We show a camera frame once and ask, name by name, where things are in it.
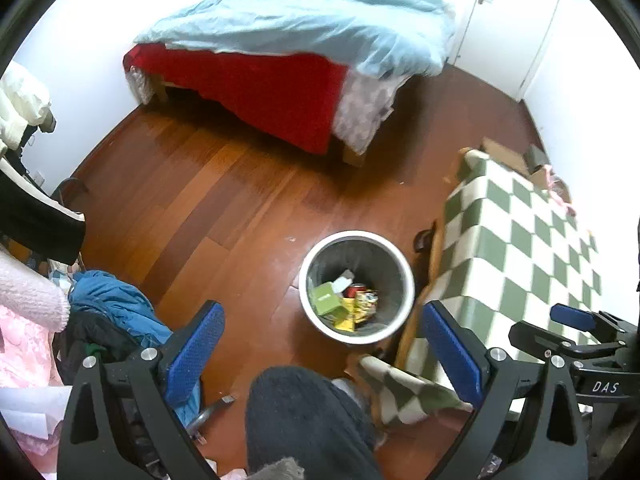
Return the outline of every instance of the white paper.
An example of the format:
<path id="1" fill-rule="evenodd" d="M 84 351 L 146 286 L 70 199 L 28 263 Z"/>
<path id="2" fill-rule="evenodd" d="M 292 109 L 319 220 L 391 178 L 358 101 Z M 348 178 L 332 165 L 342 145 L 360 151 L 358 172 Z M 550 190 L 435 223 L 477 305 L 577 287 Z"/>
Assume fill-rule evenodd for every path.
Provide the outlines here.
<path id="1" fill-rule="evenodd" d="M 351 285 L 351 283 L 353 283 L 354 278 L 355 276 L 353 275 L 353 272 L 351 272 L 349 269 L 345 270 L 331 284 L 332 291 L 334 291 L 336 294 L 342 292 L 345 288 Z"/>
<path id="2" fill-rule="evenodd" d="M 12 430 L 46 440 L 65 418 L 71 388 L 0 388 L 0 413 Z"/>

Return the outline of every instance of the wall outlet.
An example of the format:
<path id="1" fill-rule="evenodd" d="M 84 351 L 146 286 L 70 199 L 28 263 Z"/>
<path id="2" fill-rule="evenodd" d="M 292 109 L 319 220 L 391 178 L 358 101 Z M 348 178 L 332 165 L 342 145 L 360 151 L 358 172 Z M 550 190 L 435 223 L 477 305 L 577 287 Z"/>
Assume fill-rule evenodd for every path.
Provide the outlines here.
<path id="1" fill-rule="evenodd" d="M 38 185 L 38 187 L 42 187 L 42 184 L 44 184 L 44 175 L 39 171 L 33 173 L 33 175 L 31 175 L 31 178 Z"/>

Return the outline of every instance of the chair wheel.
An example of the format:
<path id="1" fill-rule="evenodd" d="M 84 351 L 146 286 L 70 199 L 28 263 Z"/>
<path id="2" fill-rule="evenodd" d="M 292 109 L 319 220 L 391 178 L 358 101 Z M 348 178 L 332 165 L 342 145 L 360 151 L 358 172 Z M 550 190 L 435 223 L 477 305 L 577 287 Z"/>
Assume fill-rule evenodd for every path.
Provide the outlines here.
<path id="1" fill-rule="evenodd" d="M 428 253 L 431 251 L 434 229 L 423 229 L 414 237 L 414 251 L 416 253 Z"/>

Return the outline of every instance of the light blue duvet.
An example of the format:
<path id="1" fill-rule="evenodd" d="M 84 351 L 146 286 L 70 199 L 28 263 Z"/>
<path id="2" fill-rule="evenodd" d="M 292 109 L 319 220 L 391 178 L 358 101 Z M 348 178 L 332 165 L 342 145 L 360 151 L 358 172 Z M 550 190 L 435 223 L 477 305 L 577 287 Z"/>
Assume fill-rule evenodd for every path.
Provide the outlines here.
<path id="1" fill-rule="evenodd" d="M 439 74 L 453 30 L 442 0 L 204 0 L 135 41 L 244 54 L 312 52 L 384 78 Z"/>

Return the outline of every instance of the yellow wrapper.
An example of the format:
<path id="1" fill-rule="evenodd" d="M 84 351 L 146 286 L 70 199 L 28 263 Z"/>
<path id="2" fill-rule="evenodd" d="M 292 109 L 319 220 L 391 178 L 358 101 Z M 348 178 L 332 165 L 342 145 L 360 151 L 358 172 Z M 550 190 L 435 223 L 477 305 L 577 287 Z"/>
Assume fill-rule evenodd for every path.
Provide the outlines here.
<path id="1" fill-rule="evenodd" d="M 378 295 L 372 291 L 358 291 L 354 299 L 353 315 L 356 323 L 362 323 L 376 313 Z"/>
<path id="2" fill-rule="evenodd" d="M 347 309 L 347 312 L 353 314 L 355 309 L 355 298 L 342 298 L 342 306 Z"/>
<path id="3" fill-rule="evenodd" d="M 353 316 L 349 316 L 346 319 L 335 323 L 334 328 L 336 330 L 344 330 L 345 332 L 355 332 L 356 323 L 353 320 Z"/>
<path id="4" fill-rule="evenodd" d="M 356 323 L 353 320 L 354 299 L 342 298 L 342 313 L 346 316 L 340 316 L 334 320 L 334 328 L 336 330 L 344 330 L 345 332 L 355 332 Z"/>

